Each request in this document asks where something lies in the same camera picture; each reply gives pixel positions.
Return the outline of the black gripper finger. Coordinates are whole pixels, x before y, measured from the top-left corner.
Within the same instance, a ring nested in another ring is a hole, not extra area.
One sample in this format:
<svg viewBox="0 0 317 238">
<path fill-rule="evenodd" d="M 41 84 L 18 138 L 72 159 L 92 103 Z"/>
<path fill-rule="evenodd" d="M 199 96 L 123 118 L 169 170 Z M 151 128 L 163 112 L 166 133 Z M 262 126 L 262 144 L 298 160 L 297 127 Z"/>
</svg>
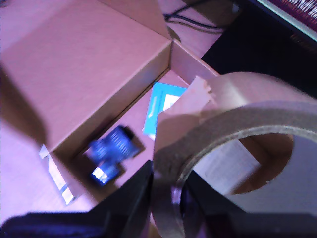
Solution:
<svg viewBox="0 0 317 238">
<path fill-rule="evenodd" d="M 187 238 L 236 238 L 230 215 L 245 211 L 192 171 L 182 189 L 180 212 Z"/>
<path fill-rule="evenodd" d="M 142 238 L 149 223 L 153 181 L 152 161 L 142 167 L 90 214 L 101 222 L 99 238 Z"/>
</svg>

